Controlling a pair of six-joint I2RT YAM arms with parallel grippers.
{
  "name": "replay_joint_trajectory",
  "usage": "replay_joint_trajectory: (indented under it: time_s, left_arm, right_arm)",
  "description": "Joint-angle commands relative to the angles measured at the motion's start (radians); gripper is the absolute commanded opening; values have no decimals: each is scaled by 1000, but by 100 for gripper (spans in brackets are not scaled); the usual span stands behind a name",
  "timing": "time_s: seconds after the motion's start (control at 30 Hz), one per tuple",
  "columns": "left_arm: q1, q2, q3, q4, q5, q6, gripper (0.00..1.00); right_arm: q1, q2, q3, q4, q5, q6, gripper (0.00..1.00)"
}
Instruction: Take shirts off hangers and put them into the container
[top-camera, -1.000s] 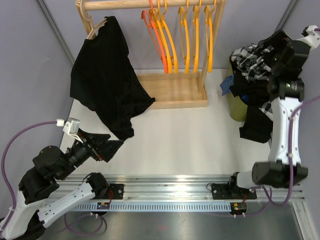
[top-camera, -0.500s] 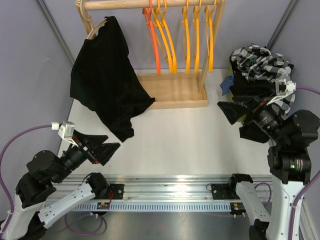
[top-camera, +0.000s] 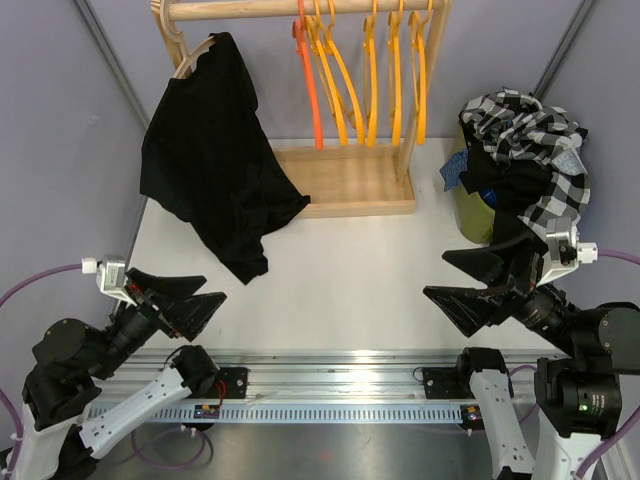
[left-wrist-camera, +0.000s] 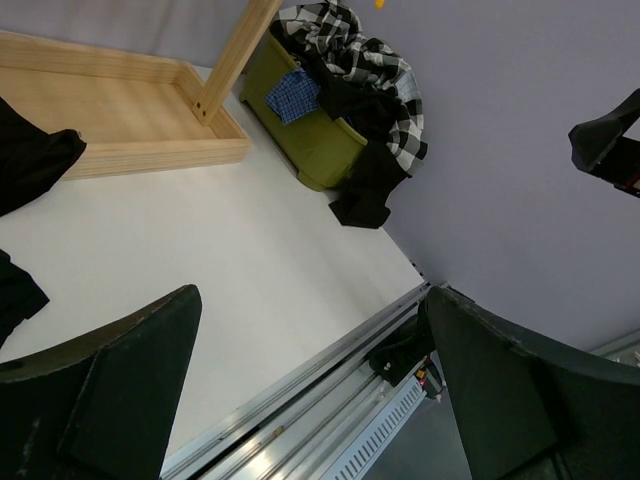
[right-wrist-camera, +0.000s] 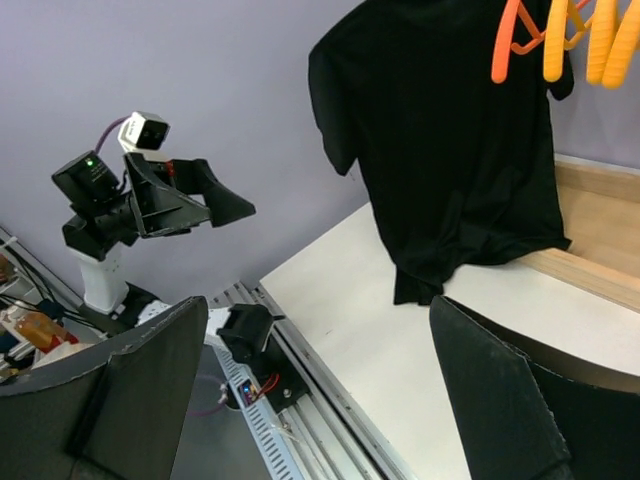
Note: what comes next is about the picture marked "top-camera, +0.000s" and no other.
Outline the black white checkered shirt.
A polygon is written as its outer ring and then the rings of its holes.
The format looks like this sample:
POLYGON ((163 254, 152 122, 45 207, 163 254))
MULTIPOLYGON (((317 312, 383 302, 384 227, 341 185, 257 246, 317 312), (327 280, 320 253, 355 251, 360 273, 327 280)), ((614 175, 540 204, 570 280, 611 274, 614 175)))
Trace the black white checkered shirt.
POLYGON ((459 113, 466 149, 479 146, 498 164, 532 160, 552 172, 547 192, 519 216, 538 237, 551 219, 581 219, 590 201, 589 174, 580 158, 588 130, 565 109, 504 88, 468 101, 459 113))

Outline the red orange hanger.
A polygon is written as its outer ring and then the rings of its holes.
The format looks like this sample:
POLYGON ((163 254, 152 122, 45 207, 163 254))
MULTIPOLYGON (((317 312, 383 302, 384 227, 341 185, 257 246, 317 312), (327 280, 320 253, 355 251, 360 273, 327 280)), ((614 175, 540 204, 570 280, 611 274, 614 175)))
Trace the red orange hanger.
POLYGON ((317 150, 322 150, 324 148, 324 132, 309 51, 310 45, 306 34, 304 1, 298 0, 297 7, 298 18, 292 24, 292 37, 296 41, 296 52, 301 61, 305 85, 309 98, 313 124, 314 145, 317 150))

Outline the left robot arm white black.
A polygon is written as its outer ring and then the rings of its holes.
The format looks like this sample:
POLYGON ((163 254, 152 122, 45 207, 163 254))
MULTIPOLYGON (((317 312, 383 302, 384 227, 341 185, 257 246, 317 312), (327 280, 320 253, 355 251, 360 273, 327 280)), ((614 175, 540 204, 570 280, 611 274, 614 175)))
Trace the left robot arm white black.
POLYGON ((223 292, 201 293, 203 276, 159 277, 136 268, 109 273, 100 266, 100 291, 120 300, 109 324, 98 329, 76 318, 49 327, 32 353, 22 405, 12 408, 16 433, 1 453, 6 479, 86 479, 126 435, 165 406, 203 398, 215 388, 218 369, 195 344, 225 302, 223 292), (107 380, 156 333, 183 338, 173 357, 146 386, 91 421, 90 404, 107 380))

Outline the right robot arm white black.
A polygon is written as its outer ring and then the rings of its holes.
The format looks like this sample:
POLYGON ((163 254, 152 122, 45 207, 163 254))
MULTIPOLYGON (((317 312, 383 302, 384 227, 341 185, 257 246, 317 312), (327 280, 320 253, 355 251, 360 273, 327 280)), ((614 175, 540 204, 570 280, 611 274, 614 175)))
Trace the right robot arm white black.
POLYGON ((610 302, 581 309, 553 282, 594 262, 598 248, 574 233, 532 233, 499 245, 448 250, 443 259, 478 288, 428 286, 425 295, 465 336, 515 319, 560 350, 534 369, 539 440, 530 449, 512 403, 503 354, 468 347, 450 368, 422 371, 430 399, 473 401, 463 420, 482 430, 496 479, 588 479, 593 465, 634 425, 621 416, 620 379, 639 371, 639 309, 610 302))

